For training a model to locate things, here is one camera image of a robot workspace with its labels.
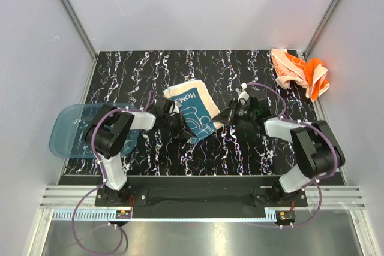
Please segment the teal and cream Doraemon towel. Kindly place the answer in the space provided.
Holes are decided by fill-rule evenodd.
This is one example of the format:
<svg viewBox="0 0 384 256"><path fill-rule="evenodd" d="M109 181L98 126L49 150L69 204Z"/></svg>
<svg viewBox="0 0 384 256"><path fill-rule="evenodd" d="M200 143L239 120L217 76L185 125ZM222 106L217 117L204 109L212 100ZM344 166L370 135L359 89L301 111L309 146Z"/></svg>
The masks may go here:
<svg viewBox="0 0 384 256"><path fill-rule="evenodd" d="M213 121L220 110L203 81L190 80L173 85L165 89L163 94L175 102L187 126L194 133L189 143L196 144L223 127L223 124Z"/></svg>

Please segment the orange and cream Doraemon towel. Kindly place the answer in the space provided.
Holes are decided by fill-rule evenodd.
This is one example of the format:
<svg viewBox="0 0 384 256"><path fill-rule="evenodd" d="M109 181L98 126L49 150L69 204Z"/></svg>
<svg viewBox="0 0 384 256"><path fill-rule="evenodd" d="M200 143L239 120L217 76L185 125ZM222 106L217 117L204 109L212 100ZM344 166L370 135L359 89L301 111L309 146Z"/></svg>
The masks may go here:
<svg viewBox="0 0 384 256"><path fill-rule="evenodd" d="M277 75L275 81L281 88L287 89L295 82L305 89L305 96L313 103L329 89L328 69L320 59L306 62L286 49L272 49L271 58Z"/></svg>

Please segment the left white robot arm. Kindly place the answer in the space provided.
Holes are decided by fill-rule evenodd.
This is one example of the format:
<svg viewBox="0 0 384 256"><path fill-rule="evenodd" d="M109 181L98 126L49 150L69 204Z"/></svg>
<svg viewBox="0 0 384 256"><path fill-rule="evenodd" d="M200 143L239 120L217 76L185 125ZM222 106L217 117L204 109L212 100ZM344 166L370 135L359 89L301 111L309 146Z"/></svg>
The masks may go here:
<svg viewBox="0 0 384 256"><path fill-rule="evenodd" d="M165 129L181 140L196 138L176 103L160 97L148 101L143 110L103 104L84 132L84 141L97 159L103 177L100 196L111 204L132 201L127 176L122 167L121 152L130 132Z"/></svg>

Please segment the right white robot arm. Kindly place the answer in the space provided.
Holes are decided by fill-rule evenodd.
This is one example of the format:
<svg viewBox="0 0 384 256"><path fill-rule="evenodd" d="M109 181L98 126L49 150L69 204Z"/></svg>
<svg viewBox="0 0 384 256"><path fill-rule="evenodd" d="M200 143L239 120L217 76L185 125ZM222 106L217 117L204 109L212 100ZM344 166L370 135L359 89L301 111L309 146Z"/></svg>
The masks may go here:
<svg viewBox="0 0 384 256"><path fill-rule="evenodd" d="M252 124L257 132L292 144L296 164L267 190L262 203L282 203L320 179L331 177L345 164L341 150L327 121L301 122L275 116L266 98L231 100L214 117L225 125Z"/></svg>

